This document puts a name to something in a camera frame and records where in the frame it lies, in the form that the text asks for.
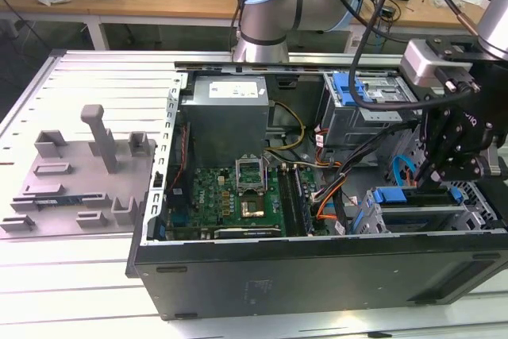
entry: motherboard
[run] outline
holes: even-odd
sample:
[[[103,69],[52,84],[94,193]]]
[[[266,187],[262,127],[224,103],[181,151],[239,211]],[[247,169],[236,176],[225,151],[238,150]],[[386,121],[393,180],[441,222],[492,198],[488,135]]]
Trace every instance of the motherboard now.
[[[176,240],[306,236],[316,189],[309,167],[197,168],[192,203],[173,211],[168,231]]]

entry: computer case side panel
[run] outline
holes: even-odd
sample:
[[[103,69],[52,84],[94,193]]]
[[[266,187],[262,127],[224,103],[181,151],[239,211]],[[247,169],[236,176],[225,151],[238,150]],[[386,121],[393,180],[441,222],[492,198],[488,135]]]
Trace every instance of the computer case side panel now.
[[[162,319],[454,302],[508,264],[504,235],[141,246]]]

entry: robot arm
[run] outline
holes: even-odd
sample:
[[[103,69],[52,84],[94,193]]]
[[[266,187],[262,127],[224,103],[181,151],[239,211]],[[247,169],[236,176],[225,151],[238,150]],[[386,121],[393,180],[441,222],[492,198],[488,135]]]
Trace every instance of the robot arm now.
[[[420,142],[425,161],[416,175],[419,187],[508,179],[508,168],[498,155],[508,133],[507,26],[508,0],[492,0],[477,37],[431,37],[408,44],[401,69],[412,84],[432,86],[437,81],[446,94],[473,91],[463,102],[424,110]]]
[[[348,1],[356,8],[359,0]],[[340,0],[245,0],[233,60],[287,62],[288,31],[331,31],[350,19]]]

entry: ram slot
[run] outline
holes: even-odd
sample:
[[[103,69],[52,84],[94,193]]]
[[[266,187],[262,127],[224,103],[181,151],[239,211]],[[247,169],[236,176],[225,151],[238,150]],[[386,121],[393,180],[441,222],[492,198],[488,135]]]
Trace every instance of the ram slot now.
[[[294,174],[278,168],[280,202],[283,209],[286,236],[306,236],[302,212],[299,209],[298,190],[294,181]]]
[[[305,226],[305,231],[307,234],[310,234],[314,231],[314,227],[312,226],[312,221],[310,219],[310,211],[309,205],[307,204],[307,200],[305,198],[305,192],[303,190],[302,181],[300,177],[300,171],[297,168],[291,170],[292,178],[294,180],[294,187],[296,189],[296,198],[298,200],[298,210],[302,216],[303,225]]]

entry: metal slotted table surface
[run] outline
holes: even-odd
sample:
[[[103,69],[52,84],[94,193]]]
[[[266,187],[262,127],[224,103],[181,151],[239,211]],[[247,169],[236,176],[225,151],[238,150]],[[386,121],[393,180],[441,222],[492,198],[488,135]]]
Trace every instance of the metal slotted table surface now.
[[[164,79],[175,69],[173,62],[206,58],[229,59],[199,52],[68,52],[50,57],[0,124],[0,214],[12,213],[10,200],[36,155],[33,142],[41,129],[60,129],[68,140],[91,139],[79,111],[93,102],[103,104],[105,125],[115,137],[144,130],[156,138],[166,105]],[[350,58],[293,55],[291,60],[343,64]],[[57,82],[59,87],[47,86],[56,77],[64,79]],[[114,81],[104,87],[104,79]],[[450,306],[164,322],[141,281],[124,275],[130,241],[130,234],[0,241],[0,337],[367,337],[369,332],[412,338],[508,337],[508,271]]]

